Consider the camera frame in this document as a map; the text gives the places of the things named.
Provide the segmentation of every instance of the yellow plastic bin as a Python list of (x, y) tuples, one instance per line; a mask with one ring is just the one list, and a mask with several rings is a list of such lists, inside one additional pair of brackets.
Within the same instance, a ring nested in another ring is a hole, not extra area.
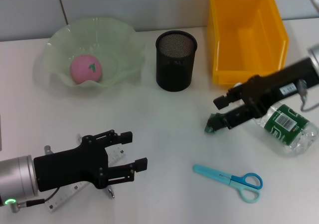
[(284, 67), (289, 39), (275, 0), (210, 0), (213, 82), (233, 86)]

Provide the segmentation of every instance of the pink ball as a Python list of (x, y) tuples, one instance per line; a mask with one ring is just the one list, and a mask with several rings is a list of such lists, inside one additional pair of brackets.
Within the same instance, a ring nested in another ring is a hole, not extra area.
[(94, 56), (83, 55), (75, 57), (72, 61), (70, 73), (72, 79), (81, 84), (85, 81), (98, 82), (102, 77), (102, 67)]

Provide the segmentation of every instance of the black cable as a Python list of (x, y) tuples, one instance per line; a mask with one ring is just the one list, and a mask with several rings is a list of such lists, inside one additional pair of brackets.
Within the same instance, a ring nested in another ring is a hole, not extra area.
[(26, 201), (25, 202), (26, 207), (32, 207), (32, 206), (43, 204), (43, 203), (49, 201), (59, 191), (59, 189), (60, 188), (57, 188), (47, 199), (36, 199), (36, 200)]

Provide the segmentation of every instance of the plastic water bottle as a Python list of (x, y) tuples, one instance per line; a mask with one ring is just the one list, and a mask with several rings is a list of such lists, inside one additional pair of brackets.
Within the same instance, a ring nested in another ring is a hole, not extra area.
[(255, 121), (280, 140), (289, 153), (306, 152), (318, 138), (319, 129), (313, 123), (280, 102)]

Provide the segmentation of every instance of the green bottle label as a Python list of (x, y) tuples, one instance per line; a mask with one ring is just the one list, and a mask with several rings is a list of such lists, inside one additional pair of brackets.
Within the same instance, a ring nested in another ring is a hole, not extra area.
[(282, 105), (267, 121), (265, 130), (289, 146), (308, 122), (287, 105)]

